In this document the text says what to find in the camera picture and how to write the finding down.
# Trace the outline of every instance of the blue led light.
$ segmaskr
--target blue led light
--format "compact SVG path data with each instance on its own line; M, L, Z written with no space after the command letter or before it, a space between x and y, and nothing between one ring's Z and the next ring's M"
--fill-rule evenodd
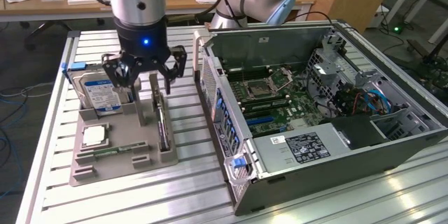
M144 45L144 46L149 46L149 44L151 44L151 40L149 40L149 39L147 39L147 38L145 38L145 39L143 39L143 41L141 41L141 42L143 42L143 45Z

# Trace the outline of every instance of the motherboard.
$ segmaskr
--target motherboard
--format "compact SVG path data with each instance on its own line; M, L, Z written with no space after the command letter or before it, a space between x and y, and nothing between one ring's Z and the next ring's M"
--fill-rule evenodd
M292 131L323 121L303 78L292 74L291 66L229 72L228 79L253 137Z

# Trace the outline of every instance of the gray slot holder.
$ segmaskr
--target gray slot holder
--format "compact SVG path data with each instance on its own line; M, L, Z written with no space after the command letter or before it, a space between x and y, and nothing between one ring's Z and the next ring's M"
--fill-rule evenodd
M71 186L177 164L167 99L164 103L167 135L171 143L171 150L167 152L160 151L159 121L153 113L152 100L123 104L123 113L103 117L96 116L95 109L80 109L68 183ZM81 147L85 128L100 125L107 129L105 143Z

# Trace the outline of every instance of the gray carpet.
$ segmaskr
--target gray carpet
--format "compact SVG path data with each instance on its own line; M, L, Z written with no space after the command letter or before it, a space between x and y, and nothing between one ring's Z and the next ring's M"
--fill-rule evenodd
M384 4L392 6L396 0L385 0ZM413 0L408 0L403 6L400 13L403 14ZM432 49L427 40L436 31L444 20L448 18L448 11L428 2L423 10L413 20L413 31L405 30L400 37L403 39L416 39L427 49ZM400 21L400 15L392 21L396 24ZM97 26L95 19L69 20L68 25L73 30L99 30L113 29L111 19L105 19L105 25ZM28 87L37 83L53 81L60 64L60 57L64 49L67 32L57 26L45 31L37 37L35 43L37 48L29 52L23 48L23 39L41 22L32 22L29 29L23 29L19 23L11 23L8 28L0 32L0 90L11 87ZM365 31L364 36L380 48L384 49L395 45L400 41L381 34L376 29ZM444 47L441 56L448 55L448 45ZM388 51L391 55L411 59L413 55L407 52L405 46L396 47ZM43 87L33 93L48 92L51 87ZM15 101L21 101L23 97L17 97ZM13 127L7 129L8 136L13 141L20 155L21 165L24 168L24 178L27 178L35 148L37 145L41 124L44 122L49 96L41 98L29 98L27 102L28 113ZM15 105L0 103L0 118L13 110ZM0 153L0 162L5 158L5 152ZM13 157L11 157L5 166L0 169L0 191L7 191L16 183L19 177L17 165ZM15 223L19 206L21 201L21 191L24 184L20 184L13 194L0 199L0 223Z

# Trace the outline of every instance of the metal extrusion rail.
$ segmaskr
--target metal extrusion rail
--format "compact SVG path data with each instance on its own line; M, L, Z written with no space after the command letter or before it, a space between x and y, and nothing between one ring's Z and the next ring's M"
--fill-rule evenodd
M179 164L71 187L79 99L59 74L17 223L448 223L448 141L383 174L251 215L233 215L192 78L192 33L199 28L168 30L169 45L184 45L189 52L185 76L168 96ZM113 30L81 32L67 40L63 62L99 62L103 53L119 49ZM353 61L359 57L349 48L348 56ZM369 68L363 59L357 65ZM145 99L148 76L141 79Z

